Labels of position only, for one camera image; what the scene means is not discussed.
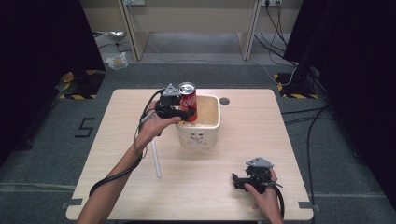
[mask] white desk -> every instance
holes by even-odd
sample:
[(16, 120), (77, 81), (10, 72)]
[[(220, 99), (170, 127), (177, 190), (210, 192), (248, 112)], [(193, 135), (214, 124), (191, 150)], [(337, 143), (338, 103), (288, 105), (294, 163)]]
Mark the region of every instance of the white desk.
[[(77, 219), (94, 183), (105, 177), (133, 142), (138, 119), (156, 90), (113, 93), (67, 209)], [(232, 173), (246, 176), (246, 161), (264, 157), (275, 165), (285, 199), (286, 220), (308, 220), (311, 209), (275, 95), (270, 90), (197, 90), (230, 99), (221, 106), (218, 141), (211, 149), (180, 146), (175, 126), (155, 139), (163, 177), (156, 176), (152, 151), (133, 171), (109, 219), (263, 220), (252, 197), (233, 187)]]

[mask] black cable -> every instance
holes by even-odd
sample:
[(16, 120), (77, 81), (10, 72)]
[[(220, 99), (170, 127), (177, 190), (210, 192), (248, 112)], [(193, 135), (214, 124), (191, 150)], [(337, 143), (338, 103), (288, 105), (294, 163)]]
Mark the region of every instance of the black cable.
[[(151, 96), (151, 98), (148, 100), (148, 103), (146, 104), (145, 109), (143, 110), (143, 113), (142, 113), (142, 115), (140, 116), (139, 125), (137, 126), (136, 132), (134, 133), (134, 140), (136, 140), (136, 134), (137, 134), (138, 132), (140, 132), (140, 129), (141, 129), (142, 125), (143, 125), (143, 123), (141, 122), (141, 120), (147, 115), (147, 111), (148, 111), (149, 105), (151, 104), (151, 102), (152, 102), (152, 100), (154, 99), (154, 97), (155, 97), (156, 95), (158, 95), (159, 93), (162, 93), (164, 90), (165, 90), (165, 89), (161, 89), (161, 90), (156, 91), (156, 92)], [(145, 153), (145, 155), (144, 155), (144, 156), (139, 156), (139, 157), (137, 158), (137, 161), (136, 161), (130, 168), (128, 168), (128, 169), (125, 170), (125, 171), (122, 171), (121, 173), (118, 173), (118, 174), (112, 175), (112, 176), (108, 176), (108, 177), (106, 177), (106, 178), (104, 178), (104, 179), (98, 181), (96, 184), (94, 184), (94, 185), (92, 186), (92, 188), (91, 188), (91, 190), (90, 190), (90, 196), (91, 196), (99, 187), (101, 187), (101, 186), (104, 185), (105, 183), (108, 183), (108, 182), (110, 182), (110, 181), (112, 181), (112, 180), (118, 179), (118, 178), (120, 178), (120, 177), (122, 177), (122, 176), (124, 176), (124, 175), (127, 175), (127, 174), (131, 173), (131, 172), (139, 165), (139, 163), (142, 161), (142, 159), (145, 158), (146, 154), (147, 154), (147, 147), (146, 147), (146, 153)]]
[[(262, 42), (260, 41), (260, 39), (259, 39), (256, 35), (254, 35), (254, 37), (257, 39), (257, 41), (259, 41), (259, 43), (260, 43), (265, 49), (268, 49), (269, 51), (272, 51), (274, 54), (276, 54), (276, 55), (279, 56), (280, 58), (283, 58), (283, 56), (282, 56), (281, 54), (279, 54), (278, 52), (276, 52), (276, 51), (274, 51), (274, 50), (268, 48), (264, 43), (262, 43)], [(295, 64), (295, 63), (293, 63), (293, 62), (290, 62), (290, 61), (287, 61), (287, 62), (288, 62), (288, 63), (291, 63), (292, 65), (284, 64), (284, 63), (277, 63), (277, 64), (286, 65), (286, 66), (290, 66), (290, 67), (297, 67), (297, 64)]]
[(326, 109), (327, 106), (319, 107), (319, 108), (313, 108), (313, 109), (306, 109), (306, 110), (298, 110), (298, 111), (290, 111), (290, 112), (283, 112), (281, 114), (296, 114), (296, 113), (304, 113), (304, 112), (309, 112), (309, 111), (315, 111), (315, 110), (321, 110), (321, 109)]
[(92, 195), (99, 187), (101, 187), (101, 186), (104, 185), (105, 183), (110, 182), (110, 181), (115, 180), (115, 179), (118, 179), (118, 178), (120, 178), (120, 177), (122, 177), (122, 176), (124, 176), (124, 175), (126, 175), (126, 174), (131, 173), (131, 172), (139, 165), (139, 163), (140, 163), (141, 161), (142, 161), (142, 158), (139, 157), (139, 158), (137, 158), (137, 161), (134, 163), (134, 165), (131, 166), (131, 168), (129, 168), (129, 169), (127, 169), (127, 170), (125, 170), (125, 171), (123, 171), (123, 172), (121, 172), (121, 173), (119, 173), (119, 174), (112, 175), (112, 176), (106, 177), (106, 178), (104, 178), (104, 179), (98, 181), (98, 182), (97, 182), (96, 184), (94, 184), (93, 187), (91, 188), (91, 190), (90, 190), (90, 197), (91, 197), (91, 195)]
[[(264, 37), (264, 35), (263, 35), (262, 33), (260, 33), (260, 35), (262, 35), (262, 39), (263, 39), (265, 42), (267, 42), (267, 44), (269, 44), (270, 46), (272, 45), (268, 40), (265, 39), (265, 37)], [(280, 51), (282, 51), (282, 52), (285, 52), (284, 49), (280, 49), (280, 48), (278, 48), (277, 46), (274, 46), (274, 45), (272, 45), (272, 48), (277, 49), (277, 50), (280, 50)]]
[[(312, 181), (312, 172), (311, 172), (311, 155), (309, 151), (309, 139), (311, 136), (311, 131), (312, 127), (314, 126), (315, 121), (317, 121), (319, 115), (326, 109), (327, 107), (324, 107), (319, 110), (319, 112), (316, 114), (314, 120), (312, 121), (311, 125), (309, 126), (308, 130), (308, 135), (306, 137), (306, 156), (307, 156), (307, 161), (308, 161), (308, 176), (309, 176), (309, 187), (311, 188), (311, 201), (312, 201), (312, 206), (315, 205), (315, 196), (314, 196), (314, 186), (313, 186), (313, 181)], [(315, 214), (312, 217), (312, 223), (315, 224)]]
[(276, 63), (276, 62), (275, 62), (274, 59), (272, 58), (271, 49), (272, 49), (272, 47), (274, 46), (275, 37), (276, 37), (276, 34), (274, 34), (274, 37), (273, 37), (273, 39), (272, 39), (272, 41), (271, 41), (271, 44), (270, 44), (270, 51), (269, 51), (269, 53), (268, 53), (269, 56), (270, 56), (270, 59), (271, 59), (271, 61), (272, 61), (273, 63)]
[(117, 51), (118, 52), (126, 52), (126, 51), (132, 51), (131, 49), (124, 49), (124, 50), (120, 50), (120, 45), (121, 45), (120, 43), (116, 43), (116, 46), (117, 46)]
[(283, 35), (281, 35), (280, 32), (277, 30), (277, 26), (275, 25), (275, 22), (274, 22), (274, 20), (272, 19), (271, 15), (270, 15), (270, 12), (268, 11), (268, 7), (267, 7), (265, 10), (267, 11), (267, 14), (268, 14), (268, 17), (269, 17), (270, 20), (271, 20), (271, 23), (274, 25), (276, 34), (278, 34), (279, 38), (280, 38), (280, 39), (283, 41), (283, 43), (285, 43), (285, 45), (287, 46), (288, 44), (286, 43), (285, 38), (284, 38)]
[(282, 31), (282, 22), (280, 22), (280, 14), (282, 13), (282, 6), (280, 5), (280, 2), (276, 1), (276, 9), (277, 9), (277, 25), (279, 25), (279, 30), (280, 34), (282, 35), (283, 38), (283, 43), (285, 43), (285, 46), (288, 46), (288, 43), (285, 41), (285, 36), (283, 36), (283, 31)]
[(93, 38), (96, 38), (96, 37), (102, 35), (102, 33), (99, 33), (99, 32), (92, 32), (92, 34), (93, 34)]
[(285, 219), (285, 201), (283, 200), (282, 193), (280, 192), (279, 188), (276, 185), (273, 185), (273, 189), (275, 190), (276, 195), (279, 198), (280, 215), (282, 216), (282, 219)]
[(114, 43), (111, 43), (111, 44), (105, 44), (105, 45), (102, 45), (101, 47), (98, 47), (99, 49), (101, 49), (102, 47), (106, 47), (106, 46), (110, 46), (110, 45), (114, 45)]
[(312, 118), (299, 118), (299, 119), (293, 119), (293, 120), (289, 120), (289, 121), (285, 121), (285, 125), (291, 125), (294, 123), (298, 123), (298, 122), (304, 122), (304, 121), (309, 121)]

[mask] plastic bag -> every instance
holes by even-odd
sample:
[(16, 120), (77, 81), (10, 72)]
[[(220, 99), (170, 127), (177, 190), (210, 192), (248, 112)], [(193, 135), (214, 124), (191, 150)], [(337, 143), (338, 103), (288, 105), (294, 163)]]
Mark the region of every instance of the plastic bag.
[(108, 63), (108, 66), (114, 70), (119, 70), (121, 68), (126, 68), (128, 66), (128, 63), (126, 62), (126, 58), (125, 58), (125, 52), (123, 52), (121, 55), (117, 57), (107, 58), (106, 63)]

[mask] black curtain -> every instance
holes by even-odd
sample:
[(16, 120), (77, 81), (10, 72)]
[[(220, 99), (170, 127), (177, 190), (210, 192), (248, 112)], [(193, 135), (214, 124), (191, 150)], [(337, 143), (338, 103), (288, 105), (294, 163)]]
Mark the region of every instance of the black curtain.
[(62, 75), (105, 67), (78, 0), (2, 1), (1, 160), (21, 141)]
[[(300, 62), (309, 50), (303, 40), (319, 41), (305, 66), (319, 68), (347, 138), (396, 209), (396, 2), (334, 1), (341, 7), (327, 18), (332, 22), (318, 27), (324, 2), (304, 0), (285, 58)], [(317, 29), (328, 29), (328, 36), (312, 39)]]

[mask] coca-cola can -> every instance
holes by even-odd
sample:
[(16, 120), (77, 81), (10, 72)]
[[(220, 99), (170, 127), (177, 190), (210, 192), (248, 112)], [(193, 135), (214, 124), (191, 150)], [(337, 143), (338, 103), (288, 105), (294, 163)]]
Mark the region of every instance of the coca-cola can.
[(180, 110), (195, 110), (194, 114), (191, 115), (186, 121), (193, 122), (198, 118), (197, 113), (197, 96), (195, 85), (191, 82), (183, 82), (178, 86), (178, 90), (180, 91)]

